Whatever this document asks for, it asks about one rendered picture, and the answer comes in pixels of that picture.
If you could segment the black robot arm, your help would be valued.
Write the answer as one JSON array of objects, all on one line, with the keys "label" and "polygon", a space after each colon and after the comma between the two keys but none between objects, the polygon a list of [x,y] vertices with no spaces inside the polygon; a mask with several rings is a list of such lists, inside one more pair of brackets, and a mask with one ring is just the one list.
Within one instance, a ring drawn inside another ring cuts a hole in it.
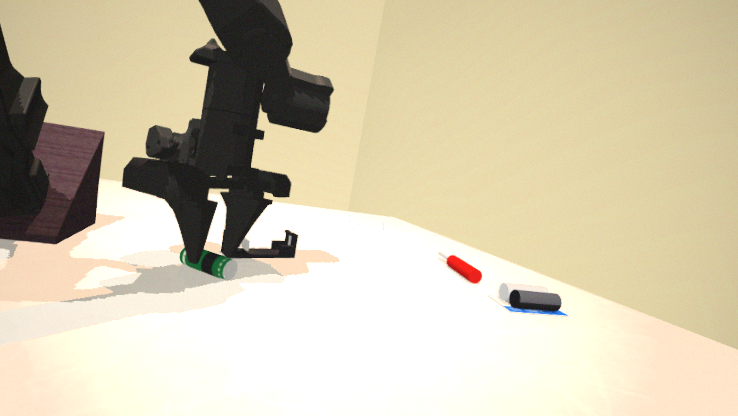
[{"label": "black robot arm", "polygon": [[[279,1],[198,1],[226,50],[211,38],[189,56],[209,67],[202,109],[259,119],[261,106],[271,124],[320,132],[335,89],[327,77],[290,67],[293,41]],[[24,77],[11,64],[1,29],[0,24],[0,216],[37,215],[49,173],[32,151],[48,104],[41,79]],[[189,164],[200,130],[191,125],[192,119],[184,133],[150,127],[146,155]]]}]

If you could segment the green cylindrical battery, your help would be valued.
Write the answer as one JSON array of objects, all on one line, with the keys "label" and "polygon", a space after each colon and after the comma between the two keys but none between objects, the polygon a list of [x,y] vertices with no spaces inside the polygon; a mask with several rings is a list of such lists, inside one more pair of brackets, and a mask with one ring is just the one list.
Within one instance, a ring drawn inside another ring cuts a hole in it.
[{"label": "green cylindrical battery", "polygon": [[224,280],[231,280],[238,268],[235,260],[204,249],[197,264],[188,261],[185,248],[180,252],[179,260],[190,268]]}]

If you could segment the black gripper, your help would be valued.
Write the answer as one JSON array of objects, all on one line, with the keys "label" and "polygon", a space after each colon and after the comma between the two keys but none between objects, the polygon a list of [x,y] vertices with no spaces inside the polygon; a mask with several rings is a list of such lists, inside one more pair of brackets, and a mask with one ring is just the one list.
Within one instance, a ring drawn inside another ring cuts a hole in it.
[{"label": "black gripper", "polygon": [[[290,197],[287,174],[251,168],[258,119],[227,111],[202,109],[192,118],[200,129],[195,159],[189,164],[133,157],[123,169],[122,187],[166,200],[178,222],[187,259],[197,264],[218,205],[208,199],[210,189],[220,191],[226,207],[224,254],[233,256],[242,240],[273,200]],[[214,177],[211,177],[214,176]],[[227,178],[232,176],[232,178]],[[262,192],[263,191],[263,192]]]}]

